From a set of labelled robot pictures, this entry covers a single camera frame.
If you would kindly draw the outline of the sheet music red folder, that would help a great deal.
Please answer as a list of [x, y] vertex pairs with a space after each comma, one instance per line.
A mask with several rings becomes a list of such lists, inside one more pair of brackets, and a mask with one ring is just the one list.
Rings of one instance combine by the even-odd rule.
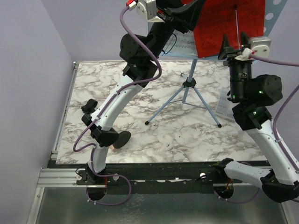
[[175, 30], [164, 47], [164, 53], [197, 56], [193, 32], [183, 34]]

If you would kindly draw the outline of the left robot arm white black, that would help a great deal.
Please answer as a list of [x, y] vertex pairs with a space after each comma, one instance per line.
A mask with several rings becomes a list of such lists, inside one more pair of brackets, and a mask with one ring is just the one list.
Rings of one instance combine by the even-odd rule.
[[[91, 157], [87, 163], [87, 178], [99, 184], [109, 177], [106, 168], [108, 149], [121, 135], [113, 128], [116, 118], [130, 100], [146, 85], [160, 78], [162, 67], [158, 58], [174, 31], [193, 31], [199, 21], [204, 0], [182, 3], [179, 0], [129, 0], [120, 13], [120, 23], [126, 30], [120, 43], [120, 57], [127, 63], [115, 88], [104, 103], [95, 111], [82, 117], [86, 130], [95, 140]], [[146, 36], [134, 34], [124, 21], [128, 11], [136, 9], [138, 14], [152, 26]]]

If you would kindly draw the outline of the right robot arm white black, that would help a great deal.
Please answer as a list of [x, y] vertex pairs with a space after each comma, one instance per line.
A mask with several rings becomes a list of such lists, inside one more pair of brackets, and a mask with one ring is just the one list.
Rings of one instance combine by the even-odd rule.
[[282, 81], [276, 75], [252, 77], [252, 62], [268, 61], [271, 40], [241, 33], [241, 48], [230, 45], [224, 35], [218, 59], [229, 68], [229, 101], [239, 127], [259, 146], [270, 168], [257, 168], [226, 158], [215, 164], [221, 183], [234, 179], [261, 189], [271, 200], [282, 203], [299, 197], [299, 162], [277, 131], [277, 119], [267, 110], [282, 99]]

